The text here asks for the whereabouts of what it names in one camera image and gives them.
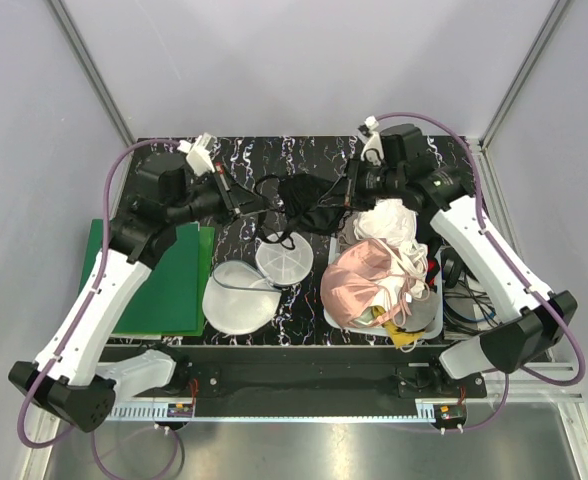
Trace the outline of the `black lace bra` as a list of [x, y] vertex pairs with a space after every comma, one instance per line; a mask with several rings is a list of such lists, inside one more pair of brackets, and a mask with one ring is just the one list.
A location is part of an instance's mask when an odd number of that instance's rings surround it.
[[[256, 181], [253, 188], [263, 200], [266, 200], [266, 197], [259, 191], [259, 187], [271, 180], [278, 181], [277, 194], [282, 205], [274, 207], [268, 204], [268, 210], [258, 215], [254, 239], [260, 239], [265, 244], [281, 244], [292, 250], [293, 233], [330, 236], [339, 231], [345, 215], [350, 210], [344, 204], [348, 184], [346, 176], [331, 181], [310, 173], [265, 175]], [[264, 230], [268, 212], [281, 213], [286, 217], [284, 229], [276, 234], [274, 240], [269, 239]]]

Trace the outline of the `white mesh laundry bag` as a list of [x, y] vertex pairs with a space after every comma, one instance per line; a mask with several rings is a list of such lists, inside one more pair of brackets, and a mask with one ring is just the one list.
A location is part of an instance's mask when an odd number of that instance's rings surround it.
[[282, 289], [302, 282], [311, 272], [314, 252], [300, 234], [285, 242], [271, 234], [256, 249], [254, 265], [229, 260], [217, 265], [202, 300], [205, 319], [226, 335], [251, 334], [275, 316]]

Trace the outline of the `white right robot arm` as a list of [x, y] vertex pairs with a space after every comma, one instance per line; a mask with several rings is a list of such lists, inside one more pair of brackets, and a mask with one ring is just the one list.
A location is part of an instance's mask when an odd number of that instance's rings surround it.
[[464, 378], [496, 370], [511, 374], [555, 346], [572, 340], [569, 323], [578, 304], [568, 291], [554, 292], [528, 268], [492, 225], [483, 209], [479, 176], [440, 166], [424, 134], [406, 123], [379, 132], [379, 118], [359, 126], [359, 158], [345, 170], [345, 204], [363, 210], [376, 200], [398, 198], [460, 256], [495, 308], [500, 325], [444, 350], [428, 371], [428, 384], [440, 396], [460, 389]]

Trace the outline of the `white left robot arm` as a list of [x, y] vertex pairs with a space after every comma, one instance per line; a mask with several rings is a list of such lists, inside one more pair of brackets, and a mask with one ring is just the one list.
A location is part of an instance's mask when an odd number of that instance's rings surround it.
[[31, 361], [18, 361], [8, 379], [24, 395], [17, 430], [35, 405], [83, 432], [96, 430], [114, 405], [152, 389], [170, 396], [189, 386], [188, 356], [163, 345], [110, 367], [102, 351], [135, 293], [175, 244], [180, 225], [207, 218], [234, 221], [264, 212], [268, 203], [212, 160], [217, 139], [165, 140], [135, 174], [115, 215], [103, 219], [102, 245], [79, 296], [53, 338]]

